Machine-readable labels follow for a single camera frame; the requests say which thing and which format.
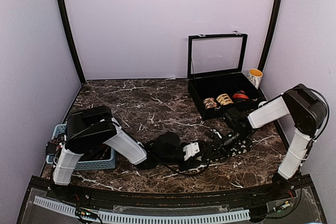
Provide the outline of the black white patterned tie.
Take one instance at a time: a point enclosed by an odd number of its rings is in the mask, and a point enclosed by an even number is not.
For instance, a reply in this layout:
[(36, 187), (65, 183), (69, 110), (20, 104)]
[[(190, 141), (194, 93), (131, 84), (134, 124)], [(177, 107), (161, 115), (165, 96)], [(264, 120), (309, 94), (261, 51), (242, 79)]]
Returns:
[[(210, 142), (199, 141), (198, 146), (200, 148), (200, 152), (196, 155), (202, 155), (207, 157), (210, 161), (218, 161), (227, 158), (210, 158)], [(249, 152), (252, 148), (252, 142), (250, 140), (243, 140), (234, 144), (232, 148), (233, 154), (232, 157), (245, 154)]]

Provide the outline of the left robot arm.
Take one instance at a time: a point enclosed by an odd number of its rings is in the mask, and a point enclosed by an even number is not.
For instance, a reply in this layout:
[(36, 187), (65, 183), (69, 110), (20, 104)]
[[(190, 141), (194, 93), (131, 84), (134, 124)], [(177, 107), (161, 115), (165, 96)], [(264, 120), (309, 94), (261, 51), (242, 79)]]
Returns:
[(53, 191), (61, 200), (74, 197), (69, 184), (81, 157), (101, 145), (112, 148), (140, 170), (161, 164), (179, 175), (194, 177), (189, 169), (200, 164), (208, 167), (211, 162), (210, 149), (204, 141), (182, 143), (177, 134), (166, 132), (143, 144), (123, 129), (108, 106), (77, 111), (68, 116), (64, 142), (50, 176)]

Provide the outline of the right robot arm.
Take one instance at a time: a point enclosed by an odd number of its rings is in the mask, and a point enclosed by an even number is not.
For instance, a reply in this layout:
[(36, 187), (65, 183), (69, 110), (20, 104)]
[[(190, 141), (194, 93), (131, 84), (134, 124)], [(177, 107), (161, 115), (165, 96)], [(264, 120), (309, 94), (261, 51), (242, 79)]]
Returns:
[(207, 157), (210, 160), (233, 157), (250, 149), (247, 143), (258, 128), (284, 116), (291, 116), (295, 133), (284, 160), (272, 177), (268, 195), (280, 199), (288, 191), (290, 180), (307, 160), (314, 142), (325, 129), (330, 116), (325, 97), (302, 83), (274, 99), (262, 102), (259, 108), (242, 115), (236, 108), (224, 113), (224, 121), (232, 129), (227, 135), (212, 130), (212, 141)]

